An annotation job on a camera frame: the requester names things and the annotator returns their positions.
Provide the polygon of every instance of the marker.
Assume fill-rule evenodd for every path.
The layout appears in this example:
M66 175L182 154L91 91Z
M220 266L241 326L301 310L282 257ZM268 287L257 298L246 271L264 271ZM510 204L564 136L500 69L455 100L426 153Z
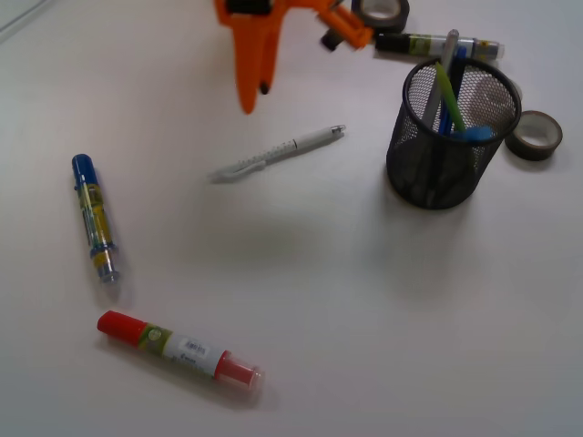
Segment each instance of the marker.
M323 146L330 141L334 141L343 135L345 129L345 125L332 126L303 137L297 137L292 141L282 143L261 155L239 161L232 166L221 168L211 173L209 179L211 182L229 181L249 175L256 170L263 170L272 162L287 158L295 152L300 150L307 151L308 149Z
M87 243L91 248L89 257L93 260L100 282L114 284L119 279L119 272L114 262L117 248L111 238L101 188L97 182L91 158L87 155L74 156L73 174L76 182L75 190L85 222Z
M380 34L375 48L382 52L405 53L412 56L441 56L447 36L418 34ZM458 45L465 47L466 56L480 61L493 61L504 56L504 45L495 41L460 36Z
M246 391L256 391L264 379L259 367L233 357L230 351L118 312L108 311L101 316L97 329L142 351L181 364L201 376Z
M439 63L435 63L435 79L441 88L441 92L444 95L445 105L447 106L447 111L450 117L454 121L455 127L460 132L465 132L465 123L462 118L462 113L457 105L457 100L455 100L454 89L452 88L452 83L447 77L447 73L443 66Z

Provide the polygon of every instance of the blue cap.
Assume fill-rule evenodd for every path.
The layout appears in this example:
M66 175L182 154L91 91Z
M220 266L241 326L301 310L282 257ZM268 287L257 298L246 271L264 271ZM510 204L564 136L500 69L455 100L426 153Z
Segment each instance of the blue cap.
M93 167L93 161L87 155L75 155L73 157L73 175L75 175L75 189L81 187L81 176L87 184L97 184L97 176Z

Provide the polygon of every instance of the red cap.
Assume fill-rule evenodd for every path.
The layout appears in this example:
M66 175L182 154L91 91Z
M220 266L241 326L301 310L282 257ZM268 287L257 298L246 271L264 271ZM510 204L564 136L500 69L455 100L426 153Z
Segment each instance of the red cap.
M139 335L148 325L145 321L108 311L97 321L97 329L118 340L137 347Z

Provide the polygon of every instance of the label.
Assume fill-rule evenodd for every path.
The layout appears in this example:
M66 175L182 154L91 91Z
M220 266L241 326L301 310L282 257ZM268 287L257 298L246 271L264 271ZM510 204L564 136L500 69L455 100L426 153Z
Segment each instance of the label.
M148 324L139 336L138 349L214 377L224 349Z
M191 337L173 334L166 342L164 357L204 373L211 378L215 376L217 364L224 349L217 349Z

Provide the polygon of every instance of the black mesh pen cup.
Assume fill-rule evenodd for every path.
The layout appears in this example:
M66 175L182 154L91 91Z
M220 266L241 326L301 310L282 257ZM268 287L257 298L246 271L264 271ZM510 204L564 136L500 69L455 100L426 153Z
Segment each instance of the black mesh pen cup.
M394 189L409 203L426 209L454 207L474 192L522 111L515 87L499 70L474 59L456 59L451 82L465 127L488 126L492 137L468 142L440 135L441 104L432 128L422 122L436 61L416 66L405 79L403 103L386 155Z

